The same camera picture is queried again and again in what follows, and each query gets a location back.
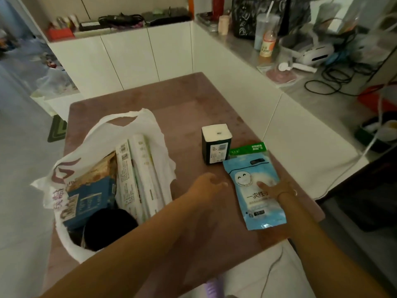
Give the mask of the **person's right hand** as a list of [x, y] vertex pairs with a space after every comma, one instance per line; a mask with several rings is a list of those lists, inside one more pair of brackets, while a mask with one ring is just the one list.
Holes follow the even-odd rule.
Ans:
[[276, 201], [284, 196], [297, 196], [297, 191], [293, 189], [287, 180], [280, 180], [277, 184], [273, 185], [273, 192], [264, 192]]

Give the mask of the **light blue smiley packet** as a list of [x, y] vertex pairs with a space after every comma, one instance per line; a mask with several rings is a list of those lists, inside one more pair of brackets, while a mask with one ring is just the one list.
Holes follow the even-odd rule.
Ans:
[[261, 230], [286, 223], [279, 203], [258, 187], [257, 182], [275, 186], [279, 176], [268, 151], [237, 155], [223, 162], [236, 189], [239, 207], [248, 230]]

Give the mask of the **person's left forearm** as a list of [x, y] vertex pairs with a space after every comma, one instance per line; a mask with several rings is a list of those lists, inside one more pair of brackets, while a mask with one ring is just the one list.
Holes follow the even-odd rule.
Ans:
[[77, 266], [38, 298], [134, 298], [214, 194], [188, 192], [159, 214]]

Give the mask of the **dark box with white top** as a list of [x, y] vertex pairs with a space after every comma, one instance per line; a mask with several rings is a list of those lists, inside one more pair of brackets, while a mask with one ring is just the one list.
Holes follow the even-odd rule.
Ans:
[[228, 160], [232, 134], [227, 124], [203, 126], [201, 136], [202, 156], [206, 165]]

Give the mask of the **green flat packet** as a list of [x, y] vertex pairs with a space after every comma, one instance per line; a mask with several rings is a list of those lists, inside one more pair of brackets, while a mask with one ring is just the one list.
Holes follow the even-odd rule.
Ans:
[[266, 146], [263, 142], [254, 143], [250, 145], [241, 146], [239, 148], [230, 149], [229, 157], [249, 155], [254, 153], [264, 153], [266, 152]]

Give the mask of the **white box with barcode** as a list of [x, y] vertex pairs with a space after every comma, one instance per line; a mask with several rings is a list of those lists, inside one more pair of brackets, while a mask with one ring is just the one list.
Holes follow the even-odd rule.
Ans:
[[126, 210], [141, 225], [145, 220], [142, 202], [139, 196], [132, 154], [128, 140], [116, 147], [117, 191], [116, 201], [119, 208]]

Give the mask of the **purple slipper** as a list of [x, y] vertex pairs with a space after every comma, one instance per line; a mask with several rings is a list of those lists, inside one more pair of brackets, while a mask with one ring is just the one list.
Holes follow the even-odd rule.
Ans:
[[207, 298], [225, 298], [222, 276], [217, 276], [204, 284]]

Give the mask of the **pink round pad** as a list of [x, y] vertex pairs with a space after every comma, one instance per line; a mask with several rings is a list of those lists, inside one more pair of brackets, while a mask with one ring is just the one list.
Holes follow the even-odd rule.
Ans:
[[286, 85], [298, 79], [297, 75], [292, 71], [280, 71], [277, 69], [268, 70], [265, 75], [276, 85]]

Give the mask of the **brown snack box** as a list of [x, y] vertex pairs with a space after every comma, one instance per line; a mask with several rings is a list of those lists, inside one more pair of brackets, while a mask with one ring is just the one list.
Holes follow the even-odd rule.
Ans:
[[77, 177], [66, 187], [66, 191], [71, 192], [72, 190], [80, 188], [82, 185], [90, 185], [105, 177], [110, 177], [114, 181], [117, 180], [116, 151], [111, 152], [94, 165], [88, 172]]

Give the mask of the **white plastic shopping bag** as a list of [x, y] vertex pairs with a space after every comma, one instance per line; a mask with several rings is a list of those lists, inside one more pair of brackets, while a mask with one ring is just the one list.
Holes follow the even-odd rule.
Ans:
[[[47, 176], [31, 184], [43, 191], [43, 204], [55, 214], [55, 225], [58, 237], [68, 254], [79, 264], [95, 254], [85, 246], [74, 244], [67, 228], [60, 218], [66, 207], [68, 192], [66, 187], [77, 177], [88, 172], [100, 160], [113, 151], [117, 145], [128, 140], [133, 134], [144, 135], [152, 156], [156, 174], [160, 183], [165, 205], [172, 202], [170, 185], [176, 179], [176, 164], [168, 155], [164, 135], [157, 124], [153, 113], [147, 109], [138, 112], [112, 114], [103, 117], [87, 134], [83, 143], [72, 153], [66, 155], [54, 165]], [[145, 221], [146, 209], [142, 201]]]

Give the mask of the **red tray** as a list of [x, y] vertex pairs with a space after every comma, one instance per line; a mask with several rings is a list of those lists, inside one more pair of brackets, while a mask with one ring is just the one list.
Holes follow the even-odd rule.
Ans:
[[[378, 101], [383, 85], [370, 86], [364, 89], [357, 97], [357, 101], [370, 111], [378, 112]], [[381, 106], [384, 112], [397, 112], [397, 81], [385, 88]]]

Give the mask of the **orange drink bottle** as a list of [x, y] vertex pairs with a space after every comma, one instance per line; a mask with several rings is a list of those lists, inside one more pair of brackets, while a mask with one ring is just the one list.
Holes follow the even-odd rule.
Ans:
[[267, 30], [263, 35], [262, 45], [259, 56], [262, 58], [271, 57], [277, 41], [277, 33], [274, 29]]

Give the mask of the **black flat device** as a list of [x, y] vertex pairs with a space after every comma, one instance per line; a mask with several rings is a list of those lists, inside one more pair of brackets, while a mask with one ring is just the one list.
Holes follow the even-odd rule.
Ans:
[[141, 14], [148, 27], [163, 26], [167, 24], [183, 23], [192, 20], [191, 13], [183, 7], [169, 7], [157, 12]]

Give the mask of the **red tall bottle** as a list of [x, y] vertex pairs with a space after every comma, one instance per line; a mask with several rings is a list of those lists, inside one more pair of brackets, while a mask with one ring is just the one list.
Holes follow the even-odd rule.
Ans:
[[212, 20], [218, 21], [224, 13], [225, 0], [212, 0]]

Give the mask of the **clear plastic bag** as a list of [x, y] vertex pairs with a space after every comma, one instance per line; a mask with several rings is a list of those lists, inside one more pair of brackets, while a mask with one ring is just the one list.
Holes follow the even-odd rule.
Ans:
[[48, 68], [46, 75], [36, 80], [35, 96], [57, 98], [79, 93], [79, 90], [65, 70]]

